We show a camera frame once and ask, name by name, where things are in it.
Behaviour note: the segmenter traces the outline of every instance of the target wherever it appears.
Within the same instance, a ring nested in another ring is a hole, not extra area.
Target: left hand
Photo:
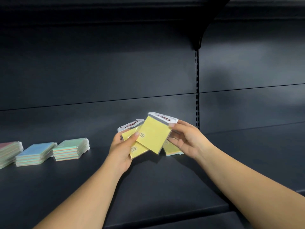
[[[126,141],[121,140],[121,135],[124,132],[126,131],[118,132],[114,136],[107,157],[107,160],[117,167],[121,175],[128,170],[132,163],[132,159],[129,155],[130,148],[139,137],[139,132],[135,132]]]

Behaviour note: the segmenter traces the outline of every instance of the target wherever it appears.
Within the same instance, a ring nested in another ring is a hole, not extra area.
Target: hand
[[[109,149],[109,154],[107,157],[107,161],[110,161],[115,165],[122,175],[132,163],[132,159],[129,155],[131,146],[135,143],[136,139],[139,137],[139,132],[135,132],[132,136],[130,136],[126,141],[121,140],[122,133],[128,130],[124,130],[118,132],[112,141],[112,144]]]
[[[169,124],[169,127],[180,134],[172,131],[167,140],[191,158],[197,159],[200,151],[214,147],[198,128],[185,121],[178,120],[177,124]]]

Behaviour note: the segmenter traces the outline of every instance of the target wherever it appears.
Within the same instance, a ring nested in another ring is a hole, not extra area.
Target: white cardboard header
[[[178,122],[178,119],[175,117],[170,117],[156,112],[149,112],[148,115],[166,125],[168,125],[169,123],[176,124]]]
[[[141,120],[137,119],[135,121],[132,121],[132,122],[130,122],[128,124],[125,124],[125,125],[117,128],[117,132],[123,131],[123,130],[128,129],[128,128],[135,128],[135,127],[137,127],[137,126],[139,126],[139,125],[141,125],[143,123],[144,123],[143,119],[141,119]]]

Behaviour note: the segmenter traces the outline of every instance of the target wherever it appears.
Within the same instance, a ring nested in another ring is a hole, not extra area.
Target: forearm
[[[214,146],[196,160],[254,228],[304,228],[305,197]]]
[[[35,229],[100,229],[121,174],[107,159],[70,197],[43,219]]]

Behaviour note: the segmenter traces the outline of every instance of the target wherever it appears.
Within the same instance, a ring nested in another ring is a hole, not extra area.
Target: yellow sticky note pad
[[[148,116],[139,129],[140,135],[137,142],[147,147],[156,154],[159,154],[163,143],[168,138],[171,129],[168,125]]]
[[[142,125],[132,128],[131,130],[122,133],[122,137],[123,137],[124,141],[127,140],[136,131],[138,131],[141,127],[142,127]],[[131,158],[135,158],[135,157],[147,152],[148,150],[149,150],[148,148],[141,145],[139,142],[135,142],[135,144],[131,147],[129,154],[130,154]]]
[[[177,146],[173,145],[168,140],[166,140],[164,142],[163,149],[166,153],[166,156],[175,155],[175,154],[183,154]]]

